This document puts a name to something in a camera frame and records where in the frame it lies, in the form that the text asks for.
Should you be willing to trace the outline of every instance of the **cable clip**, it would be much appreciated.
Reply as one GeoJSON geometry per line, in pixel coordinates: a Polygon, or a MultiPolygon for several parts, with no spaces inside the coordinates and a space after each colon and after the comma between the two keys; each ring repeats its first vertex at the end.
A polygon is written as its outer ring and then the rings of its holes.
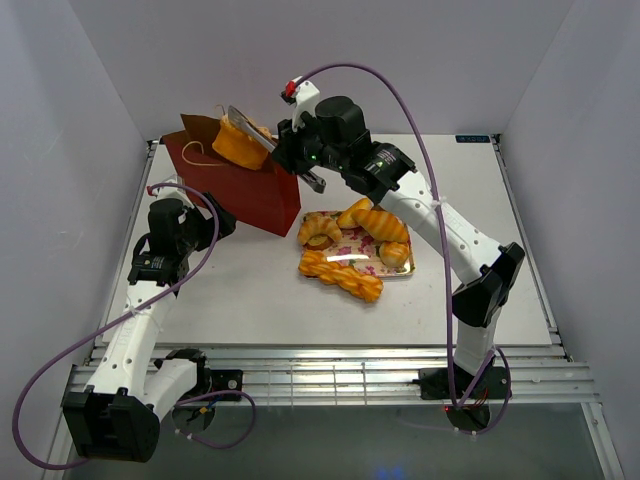
{"type": "Polygon", "coordinates": [[[125,306],[125,310],[131,313],[131,318],[135,318],[136,315],[138,315],[139,313],[142,313],[141,310],[138,310],[136,307],[133,306],[133,302],[131,301],[131,298],[129,297],[129,295],[127,295],[127,305],[125,306]]]}
{"type": "Polygon", "coordinates": [[[442,206],[447,203],[447,197],[442,196],[440,200],[436,200],[435,198],[431,201],[431,208],[436,208],[438,206],[442,206]]]}

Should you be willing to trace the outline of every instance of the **twisted bread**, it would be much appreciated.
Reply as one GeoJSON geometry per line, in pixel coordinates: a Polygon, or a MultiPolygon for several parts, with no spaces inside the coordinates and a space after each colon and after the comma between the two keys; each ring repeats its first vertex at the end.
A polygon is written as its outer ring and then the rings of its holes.
{"type": "Polygon", "coordinates": [[[360,273],[351,266],[343,267],[338,262],[328,262],[322,252],[307,250],[298,270],[307,277],[317,277],[325,285],[337,284],[367,303],[376,301],[382,293],[382,280],[378,277],[360,273]]]}

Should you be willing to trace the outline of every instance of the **bread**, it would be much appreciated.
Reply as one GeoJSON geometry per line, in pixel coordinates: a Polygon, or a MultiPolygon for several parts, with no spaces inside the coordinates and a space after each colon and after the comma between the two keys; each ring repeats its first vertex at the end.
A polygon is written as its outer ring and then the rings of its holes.
{"type": "Polygon", "coordinates": [[[331,217],[310,216],[298,231],[298,243],[304,245],[311,237],[321,234],[331,237],[334,242],[342,239],[342,232],[331,217]]]}
{"type": "Polygon", "coordinates": [[[407,227],[389,212],[356,210],[351,216],[376,240],[399,243],[409,241],[407,227]]]}
{"type": "Polygon", "coordinates": [[[356,210],[371,210],[373,202],[368,198],[358,200],[356,203],[347,208],[342,215],[338,217],[337,224],[340,228],[356,228],[358,222],[356,222],[351,216],[356,210]]]}
{"type": "Polygon", "coordinates": [[[326,250],[333,245],[333,240],[326,235],[316,235],[311,237],[309,241],[304,245],[307,250],[326,250]]]}
{"type": "MultiPolygon", "coordinates": [[[[271,136],[264,127],[258,129],[271,136]]],[[[230,162],[251,170],[260,170],[269,154],[257,140],[234,127],[227,115],[220,119],[220,131],[211,147],[230,162]]]]}
{"type": "Polygon", "coordinates": [[[328,262],[322,252],[305,251],[298,270],[307,277],[317,277],[325,285],[337,284],[367,303],[376,301],[383,289],[382,280],[378,277],[360,273],[338,262],[328,262]]]}
{"type": "Polygon", "coordinates": [[[397,242],[382,242],[380,245],[380,260],[387,267],[403,267],[409,258],[409,245],[397,242]]]}

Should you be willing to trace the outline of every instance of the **floral tray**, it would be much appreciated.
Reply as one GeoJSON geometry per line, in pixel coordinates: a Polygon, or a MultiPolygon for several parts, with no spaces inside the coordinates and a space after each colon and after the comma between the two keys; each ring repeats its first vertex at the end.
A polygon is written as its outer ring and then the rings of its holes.
{"type": "MultiPolygon", "coordinates": [[[[312,213],[330,216],[334,220],[342,214],[342,212],[335,210],[308,212],[302,216],[302,222],[304,223],[307,220],[307,216],[312,213]]],[[[380,278],[412,275],[416,266],[413,261],[411,238],[409,238],[407,242],[409,244],[409,258],[407,258],[404,266],[399,268],[387,267],[382,263],[378,253],[381,243],[382,242],[374,240],[362,227],[343,229],[342,240],[323,250],[322,253],[325,254],[327,260],[330,262],[339,262],[342,265],[353,265],[356,270],[362,273],[368,273],[380,278]]]]}

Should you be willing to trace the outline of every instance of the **croissant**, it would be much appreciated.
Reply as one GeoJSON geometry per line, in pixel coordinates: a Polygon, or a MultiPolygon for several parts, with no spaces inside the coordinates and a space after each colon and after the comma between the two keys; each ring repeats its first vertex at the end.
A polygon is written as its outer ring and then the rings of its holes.
{"type": "Polygon", "coordinates": [[[302,224],[298,231],[298,243],[304,245],[311,237],[316,235],[327,235],[334,242],[342,239],[342,232],[338,228],[338,224],[331,217],[312,216],[302,224]]]}

